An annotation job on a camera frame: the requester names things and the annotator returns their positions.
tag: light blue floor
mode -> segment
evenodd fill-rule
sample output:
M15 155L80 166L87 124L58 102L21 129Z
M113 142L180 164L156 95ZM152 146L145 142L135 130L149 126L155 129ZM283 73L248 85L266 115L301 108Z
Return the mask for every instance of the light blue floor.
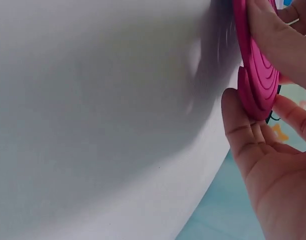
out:
M230 153L177 240L264 240Z

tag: hand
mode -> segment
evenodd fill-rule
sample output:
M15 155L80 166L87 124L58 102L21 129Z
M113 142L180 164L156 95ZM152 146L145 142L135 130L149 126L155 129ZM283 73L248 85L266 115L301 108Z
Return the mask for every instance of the hand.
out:
M278 96L275 108L295 129L306 111ZM224 128L252 207L267 240L306 240L306 152L278 142L265 122L250 120L237 91L222 97Z
M290 26L306 35L306 0L293 0L290 6L278 11L278 16L287 24L298 20Z
M306 0L275 14L267 0L246 0L251 34L261 52L282 73L281 83L293 82L306 89ZM292 25L285 22L299 21Z
M282 73L306 89L306 0L275 14L267 0L247 0L251 33ZM299 21L292 25L284 22ZM306 140L306 111L277 96L274 111ZM225 133L267 240L306 240L306 152L280 143L265 122L249 119L236 90L222 97Z

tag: white surface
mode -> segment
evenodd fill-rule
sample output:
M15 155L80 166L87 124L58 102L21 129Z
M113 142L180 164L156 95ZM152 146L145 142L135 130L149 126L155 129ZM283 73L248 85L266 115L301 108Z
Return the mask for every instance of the white surface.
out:
M239 55L214 2L0 0L0 240L177 235L229 149Z

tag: blue object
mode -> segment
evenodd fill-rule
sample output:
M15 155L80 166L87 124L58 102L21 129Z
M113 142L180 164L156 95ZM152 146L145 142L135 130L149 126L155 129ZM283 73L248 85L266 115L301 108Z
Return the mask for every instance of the blue object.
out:
M288 6L288 5L291 4L291 2L292 2L292 0L284 0L284 5L285 5L285 6Z

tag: pink silicone object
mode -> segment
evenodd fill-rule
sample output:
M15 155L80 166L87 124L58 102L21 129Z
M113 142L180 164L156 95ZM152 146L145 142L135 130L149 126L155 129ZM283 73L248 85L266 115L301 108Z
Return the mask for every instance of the pink silicone object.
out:
M275 0L268 0L275 11ZM249 117L266 119L278 91L279 72L261 54L248 24L246 0L233 0L234 18L244 67L238 70L237 92Z

